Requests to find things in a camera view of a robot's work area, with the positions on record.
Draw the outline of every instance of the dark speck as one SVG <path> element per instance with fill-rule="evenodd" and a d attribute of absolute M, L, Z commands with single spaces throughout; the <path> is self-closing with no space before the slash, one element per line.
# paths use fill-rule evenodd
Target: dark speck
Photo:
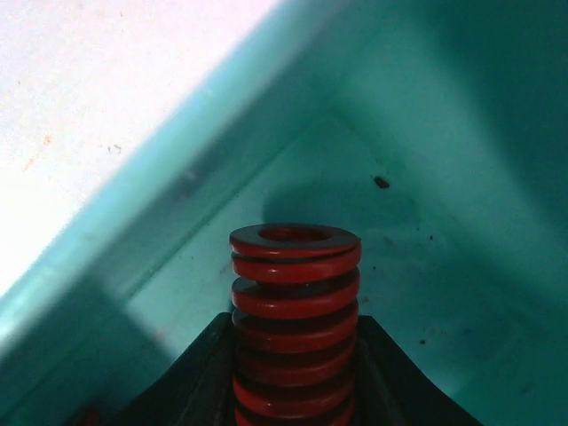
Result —
<path fill-rule="evenodd" d="M 107 146 L 106 150 L 108 151 L 109 154 L 116 153 L 120 155 L 122 147 L 120 145 L 114 144 L 112 146 Z"/>
<path fill-rule="evenodd" d="M 391 186 L 391 184 L 384 180 L 382 177 L 376 176 L 374 181 L 376 185 L 381 189 L 387 189 Z"/>

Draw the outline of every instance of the dirt spot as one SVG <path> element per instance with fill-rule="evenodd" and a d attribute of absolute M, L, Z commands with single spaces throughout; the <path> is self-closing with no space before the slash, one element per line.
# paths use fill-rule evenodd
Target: dirt spot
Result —
<path fill-rule="evenodd" d="M 122 147 L 120 145 L 114 144 L 112 146 L 107 146 L 106 150 L 108 151 L 109 154 L 117 154 L 120 155 L 122 152 Z"/>
<path fill-rule="evenodd" d="M 34 155 L 33 157 L 31 157 L 28 160 L 28 162 L 26 163 L 26 165 L 24 166 L 24 169 L 22 171 L 28 171 L 28 169 L 34 165 L 36 160 L 37 160 L 37 155 Z"/>
<path fill-rule="evenodd" d="M 391 240 L 391 238 L 389 238 L 389 237 L 383 237 L 383 239 L 384 239 L 384 242 L 386 242 L 387 246 L 394 247 L 396 245 L 394 243 L 394 241 Z"/>
<path fill-rule="evenodd" d="M 223 275 L 224 273 L 226 273 L 227 271 L 229 271 L 232 268 L 233 268 L 233 262 L 228 262 L 225 266 L 223 266 L 219 270 L 219 275 Z"/>
<path fill-rule="evenodd" d="M 375 176 L 375 178 L 373 180 L 374 180 L 375 184 L 381 189 L 387 189 L 387 188 L 391 187 L 391 184 L 389 182 L 387 182 L 386 180 L 384 180 L 382 177 Z"/>
<path fill-rule="evenodd" d="M 527 393 L 529 393 L 532 390 L 533 390 L 533 386 L 530 383 L 528 383 L 523 387 L 523 389 L 521 389 L 521 395 L 526 395 Z"/>

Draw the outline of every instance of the spring coil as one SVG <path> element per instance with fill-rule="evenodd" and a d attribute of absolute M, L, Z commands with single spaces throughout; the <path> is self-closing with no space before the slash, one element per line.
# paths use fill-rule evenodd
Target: spring coil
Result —
<path fill-rule="evenodd" d="M 231 233 L 239 426 L 349 423 L 361 245 L 320 225 Z"/>

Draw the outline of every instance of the teal plastic bin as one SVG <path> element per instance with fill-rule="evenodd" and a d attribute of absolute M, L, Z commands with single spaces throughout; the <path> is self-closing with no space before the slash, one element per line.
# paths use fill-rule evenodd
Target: teal plastic bin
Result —
<path fill-rule="evenodd" d="M 280 221 L 360 236 L 361 313 L 483 424 L 568 424 L 566 16 L 285 2 L 0 299 L 0 424 L 116 412 Z"/>

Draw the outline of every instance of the red die spring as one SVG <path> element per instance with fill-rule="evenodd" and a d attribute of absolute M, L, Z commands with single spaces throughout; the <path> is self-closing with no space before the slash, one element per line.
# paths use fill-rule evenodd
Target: red die spring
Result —
<path fill-rule="evenodd" d="M 231 233 L 239 426 L 349 423 L 361 244 L 320 225 Z"/>

